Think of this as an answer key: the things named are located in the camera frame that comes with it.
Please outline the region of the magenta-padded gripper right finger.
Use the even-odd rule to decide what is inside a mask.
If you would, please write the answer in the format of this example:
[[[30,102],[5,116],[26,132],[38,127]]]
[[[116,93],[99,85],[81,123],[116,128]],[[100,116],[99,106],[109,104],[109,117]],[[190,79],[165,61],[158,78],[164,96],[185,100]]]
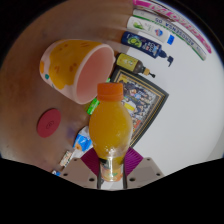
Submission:
[[[124,157],[123,170],[125,189],[140,188],[164,176],[152,158],[141,156],[133,148],[129,148]]]

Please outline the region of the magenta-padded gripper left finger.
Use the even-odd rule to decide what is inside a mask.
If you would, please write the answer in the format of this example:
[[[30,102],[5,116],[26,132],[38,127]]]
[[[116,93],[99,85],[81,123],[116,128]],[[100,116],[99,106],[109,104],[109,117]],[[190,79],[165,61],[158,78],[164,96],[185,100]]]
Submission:
[[[90,149],[81,158],[72,158],[60,177],[84,188],[99,189],[101,177],[96,152]]]

